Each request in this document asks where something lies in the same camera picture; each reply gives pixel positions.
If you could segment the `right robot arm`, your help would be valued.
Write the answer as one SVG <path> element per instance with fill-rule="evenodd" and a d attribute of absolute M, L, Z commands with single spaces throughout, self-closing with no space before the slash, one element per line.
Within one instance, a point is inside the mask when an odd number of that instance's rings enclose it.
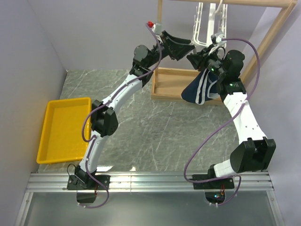
<path fill-rule="evenodd" d="M 217 91 L 229 110 L 235 124 L 239 146 L 230 158 L 210 168 L 206 179 L 192 179 L 193 183 L 208 183 L 213 188 L 223 184 L 224 179 L 242 172 L 266 170 L 276 149 L 274 139 L 269 139 L 261 130 L 248 103 L 250 97 L 239 78 L 245 56 L 238 50 L 229 51 L 224 59 L 209 48 L 187 59 L 198 71 L 210 72 L 217 77 Z"/>

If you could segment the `navy blue underwear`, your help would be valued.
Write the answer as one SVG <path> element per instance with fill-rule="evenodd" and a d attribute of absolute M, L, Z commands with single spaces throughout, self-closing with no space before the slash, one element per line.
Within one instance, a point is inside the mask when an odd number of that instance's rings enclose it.
<path fill-rule="evenodd" d="M 197 77 L 182 91 L 182 100 L 203 105 L 206 101 L 217 99 L 217 76 L 209 70 L 201 71 Z"/>

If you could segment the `white clip hanger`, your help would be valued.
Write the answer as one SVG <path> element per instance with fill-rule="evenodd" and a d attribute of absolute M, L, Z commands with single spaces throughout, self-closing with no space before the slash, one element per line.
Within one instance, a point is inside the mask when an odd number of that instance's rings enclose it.
<path fill-rule="evenodd" d="M 196 47 L 208 47 L 212 44 L 211 36 L 214 34 L 223 34 L 223 38 L 227 35 L 227 14 L 228 5 L 224 3 L 223 0 L 219 1 L 218 5 L 216 3 L 210 3 L 208 9 L 208 17 L 205 23 L 206 28 L 206 39 L 201 40 L 201 27 L 204 25 L 202 23 L 204 3 L 199 2 L 196 7 L 196 14 L 194 16 L 194 26 L 192 33 L 191 42 Z"/>

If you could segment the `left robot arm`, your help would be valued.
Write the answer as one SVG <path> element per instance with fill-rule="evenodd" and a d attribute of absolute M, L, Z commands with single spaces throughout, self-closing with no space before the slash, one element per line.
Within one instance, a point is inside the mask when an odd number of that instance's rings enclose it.
<path fill-rule="evenodd" d="M 145 45 L 135 48 L 133 65 L 126 79 L 108 97 L 92 104 L 92 112 L 87 117 L 91 122 L 91 138 L 82 161 L 75 168 L 75 180 L 72 182 L 82 189 L 98 186 L 95 178 L 97 162 L 107 139 L 118 128 L 117 113 L 135 92 L 149 82 L 153 75 L 150 67 L 157 68 L 166 56 L 178 61 L 194 49 L 190 40 L 174 37 L 166 31 L 156 36 L 155 40 L 157 44 L 152 49 Z"/>

